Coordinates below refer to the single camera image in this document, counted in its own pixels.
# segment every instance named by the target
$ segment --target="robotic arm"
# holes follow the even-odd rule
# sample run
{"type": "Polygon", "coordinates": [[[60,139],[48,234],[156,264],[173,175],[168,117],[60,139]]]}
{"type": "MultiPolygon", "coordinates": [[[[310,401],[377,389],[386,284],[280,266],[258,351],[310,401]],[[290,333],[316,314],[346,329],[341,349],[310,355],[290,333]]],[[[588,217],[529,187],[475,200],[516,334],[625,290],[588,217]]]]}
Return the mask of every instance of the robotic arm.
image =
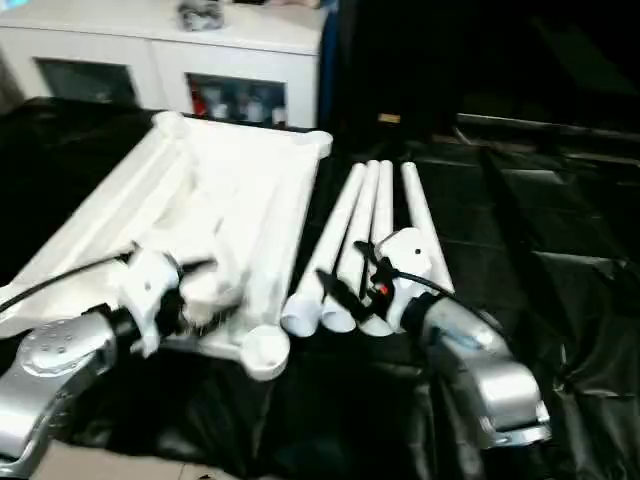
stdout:
{"type": "Polygon", "coordinates": [[[434,362],[445,394],[478,448],[524,446],[551,436],[549,415],[531,371],[519,363],[488,314],[425,280],[421,232],[406,228],[375,247],[356,242],[377,268],[363,303],[340,279],[318,275],[327,293],[359,322],[385,319],[406,330],[434,362]]]}
{"type": "Polygon", "coordinates": [[[128,267],[120,308],[95,307],[23,338],[0,377],[0,478],[29,478],[80,393],[127,356],[150,355],[179,329],[183,269],[149,250],[136,251],[128,267]]]}

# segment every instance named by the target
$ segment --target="white cabinet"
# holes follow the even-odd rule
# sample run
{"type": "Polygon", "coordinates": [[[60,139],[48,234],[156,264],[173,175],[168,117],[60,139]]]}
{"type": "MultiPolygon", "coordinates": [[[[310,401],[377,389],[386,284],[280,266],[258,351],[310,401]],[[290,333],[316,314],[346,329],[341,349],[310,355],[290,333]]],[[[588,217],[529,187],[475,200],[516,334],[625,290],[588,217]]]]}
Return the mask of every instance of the white cabinet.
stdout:
{"type": "Polygon", "coordinates": [[[0,14],[0,49],[26,98],[172,109],[312,128],[326,12],[224,6],[185,32],[179,0],[30,0],[0,14]]]}
{"type": "Polygon", "coordinates": [[[4,60],[26,98],[166,105],[149,43],[142,39],[0,28],[4,60]]]}
{"type": "Polygon", "coordinates": [[[311,128],[317,59],[308,55],[154,41],[168,107],[220,120],[311,128]]]}

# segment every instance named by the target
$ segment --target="floor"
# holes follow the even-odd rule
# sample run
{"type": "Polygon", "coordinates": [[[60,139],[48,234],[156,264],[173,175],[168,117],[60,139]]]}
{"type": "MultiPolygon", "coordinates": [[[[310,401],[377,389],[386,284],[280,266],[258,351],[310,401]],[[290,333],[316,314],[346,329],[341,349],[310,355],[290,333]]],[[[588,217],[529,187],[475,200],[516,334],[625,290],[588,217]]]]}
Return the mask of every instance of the floor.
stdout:
{"type": "Polygon", "coordinates": [[[33,480],[237,480],[215,468],[54,442],[33,480]]]}

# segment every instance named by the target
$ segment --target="black plastic sheet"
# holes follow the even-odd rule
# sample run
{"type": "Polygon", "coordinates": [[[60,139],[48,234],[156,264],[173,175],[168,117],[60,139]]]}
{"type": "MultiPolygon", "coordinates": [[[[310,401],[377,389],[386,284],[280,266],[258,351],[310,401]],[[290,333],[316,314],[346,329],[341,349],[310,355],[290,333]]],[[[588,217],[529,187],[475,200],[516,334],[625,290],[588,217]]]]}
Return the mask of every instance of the black plastic sheet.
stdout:
{"type": "MultiPolygon", "coordinates": [[[[31,243],[42,244],[148,128],[148,113],[83,108],[32,106],[0,123],[3,179],[14,188],[3,195],[15,206],[5,245],[22,253],[16,261],[35,253],[17,239],[35,232],[31,243]],[[19,165],[27,159],[28,169],[19,165]],[[27,170],[47,192],[49,221],[21,207],[30,190],[15,188],[27,170]],[[60,171],[72,188],[52,180],[60,171]]],[[[293,339],[287,370],[264,384],[234,363],[184,353],[133,361],[80,399],[69,440],[243,478],[640,478],[638,168],[457,146],[411,151],[403,159],[418,164],[456,289],[505,326],[536,374],[550,442],[478,452],[406,336],[324,330],[293,339]]],[[[321,163],[294,284],[356,158],[337,152],[321,163]]],[[[395,176],[401,228],[408,216],[395,176]]]]}

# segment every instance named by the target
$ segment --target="cabinet glass door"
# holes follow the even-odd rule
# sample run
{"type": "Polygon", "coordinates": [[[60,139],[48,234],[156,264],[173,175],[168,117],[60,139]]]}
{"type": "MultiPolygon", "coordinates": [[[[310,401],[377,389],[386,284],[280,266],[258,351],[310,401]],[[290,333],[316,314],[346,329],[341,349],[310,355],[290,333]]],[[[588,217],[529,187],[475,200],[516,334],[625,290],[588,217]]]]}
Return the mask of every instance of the cabinet glass door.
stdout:
{"type": "Polygon", "coordinates": [[[193,113],[214,120],[232,120],[269,127],[287,124],[285,85],[187,73],[193,113]]]}
{"type": "Polygon", "coordinates": [[[137,105],[125,65],[34,58],[52,96],[66,100],[137,105]]]}

